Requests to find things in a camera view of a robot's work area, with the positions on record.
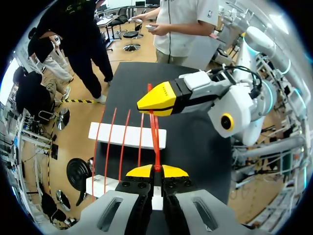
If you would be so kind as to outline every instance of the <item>black table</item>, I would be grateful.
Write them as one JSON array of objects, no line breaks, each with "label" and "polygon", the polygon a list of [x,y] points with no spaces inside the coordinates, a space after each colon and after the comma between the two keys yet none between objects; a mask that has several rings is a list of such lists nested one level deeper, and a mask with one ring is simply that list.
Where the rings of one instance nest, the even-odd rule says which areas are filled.
[{"label": "black table", "polygon": [[[115,124],[125,125],[128,110],[131,109],[129,126],[140,127],[141,114],[136,104],[147,93],[148,83],[153,86],[174,80],[179,75],[197,72],[195,69],[158,63],[120,63],[111,83],[103,123],[112,121],[115,107]],[[169,117],[159,117],[160,129],[167,130],[166,148],[161,150],[162,165],[171,165],[185,170],[191,180],[208,190],[227,204],[230,173],[230,139],[222,138],[214,129],[208,114],[193,112]],[[149,116],[145,115],[144,127],[150,127]],[[96,156],[96,174],[104,175],[107,144],[99,143]],[[110,145],[108,177],[118,178],[121,146]],[[138,149],[125,147],[122,176],[137,167]],[[153,164],[153,150],[141,151],[141,165]],[[154,211],[147,234],[168,234],[163,213]]]}]

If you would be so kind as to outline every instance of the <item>man's hand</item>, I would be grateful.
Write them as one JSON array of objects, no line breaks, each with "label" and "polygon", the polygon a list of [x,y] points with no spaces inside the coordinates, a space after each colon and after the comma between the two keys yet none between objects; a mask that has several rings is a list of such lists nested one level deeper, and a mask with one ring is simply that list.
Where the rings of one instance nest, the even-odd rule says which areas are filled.
[{"label": "man's hand", "polygon": [[54,50],[57,51],[59,49],[59,45],[55,44]]},{"label": "man's hand", "polygon": [[150,31],[150,33],[152,33],[153,35],[164,36],[170,32],[169,24],[151,23],[150,25],[156,27],[154,30]]},{"label": "man's hand", "polygon": [[37,63],[37,62],[38,62],[37,59],[36,59],[35,53],[33,53],[30,57],[32,58],[32,60],[34,61],[34,63]]},{"label": "man's hand", "polygon": [[141,19],[142,21],[147,21],[148,15],[147,15],[147,13],[146,14],[140,14],[140,15],[132,17],[131,19]]}]

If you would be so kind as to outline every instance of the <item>floor tape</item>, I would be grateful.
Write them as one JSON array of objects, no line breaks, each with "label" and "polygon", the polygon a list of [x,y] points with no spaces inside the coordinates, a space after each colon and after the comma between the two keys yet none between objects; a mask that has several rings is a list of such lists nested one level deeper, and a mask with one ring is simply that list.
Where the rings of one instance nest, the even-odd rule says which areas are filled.
[{"label": "floor tape", "polygon": [[62,100],[62,103],[97,103],[95,100],[85,100],[85,99],[65,99]]}]

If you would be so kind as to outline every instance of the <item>red zip tie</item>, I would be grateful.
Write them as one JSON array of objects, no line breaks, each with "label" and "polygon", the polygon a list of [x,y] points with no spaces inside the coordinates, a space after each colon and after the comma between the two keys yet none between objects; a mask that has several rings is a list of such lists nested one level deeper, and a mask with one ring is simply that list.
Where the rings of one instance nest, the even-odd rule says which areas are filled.
[{"label": "red zip tie", "polygon": [[124,142],[125,142],[126,130],[127,130],[127,126],[128,126],[128,121],[129,121],[130,115],[131,115],[131,110],[128,111],[126,124],[125,124],[124,138],[123,138],[122,150],[121,150],[121,158],[119,160],[119,172],[118,172],[118,181],[119,182],[121,181],[121,175],[122,175],[122,162],[123,162]]},{"label": "red zip tie", "polygon": [[91,178],[92,201],[94,201],[94,196],[93,196],[93,178],[94,178],[94,168],[96,166],[96,153],[97,153],[98,135],[99,135],[100,125],[101,125],[101,122],[102,122],[105,110],[106,110],[106,105],[104,105],[102,116],[101,116],[101,119],[99,121],[99,126],[98,126],[98,131],[97,131],[97,136],[96,136],[96,142],[94,143],[93,161],[92,161],[92,178]]},{"label": "red zip tie", "polygon": [[[149,83],[148,92],[151,90],[152,90],[152,84]],[[161,172],[158,121],[157,121],[157,117],[155,117],[153,114],[153,110],[150,110],[150,124],[151,124],[153,147],[156,153],[155,172]]]},{"label": "red zip tie", "polygon": [[140,161],[141,161],[141,137],[142,137],[143,119],[144,119],[144,114],[141,114],[139,152],[138,152],[138,167],[140,167]]},{"label": "red zip tie", "polygon": [[105,166],[105,170],[104,170],[104,193],[106,193],[106,186],[107,186],[107,171],[108,171],[109,149],[110,149],[111,134],[112,134],[112,129],[113,129],[113,123],[114,123],[114,120],[115,120],[115,115],[116,115],[116,108],[114,110],[114,114],[113,114],[113,118],[112,118],[110,135],[109,135],[109,141],[108,141],[108,147],[107,147],[106,166]]},{"label": "red zip tie", "polygon": [[156,164],[155,164],[155,171],[161,172],[161,165],[160,165],[160,143],[159,143],[159,135],[158,135],[158,120],[155,116],[155,123],[156,123]]}]

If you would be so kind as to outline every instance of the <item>white block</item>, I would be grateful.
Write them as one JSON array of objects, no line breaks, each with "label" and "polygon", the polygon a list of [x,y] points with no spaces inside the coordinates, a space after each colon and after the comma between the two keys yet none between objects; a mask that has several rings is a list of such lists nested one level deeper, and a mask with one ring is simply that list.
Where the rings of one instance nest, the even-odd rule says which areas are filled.
[{"label": "white block", "polygon": [[[92,122],[89,129],[89,139],[95,140],[98,131],[98,122]],[[107,143],[109,141],[111,124],[101,123],[98,135],[98,141]],[[125,126],[113,125],[110,144],[122,145]],[[166,130],[159,129],[159,147],[166,147]],[[126,130],[124,145],[128,147],[139,148],[140,127],[128,126]],[[141,148],[153,149],[153,140],[151,128],[142,128]]]},{"label": "white block", "polygon": [[[106,192],[115,190],[118,185],[118,180],[107,177]],[[86,193],[92,195],[92,177],[86,179]],[[96,175],[93,179],[93,195],[101,197],[104,194],[104,176]],[[163,210],[163,198],[161,197],[161,187],[154,186],[154,194],[152,197],[152,209],[161,211]]]}]

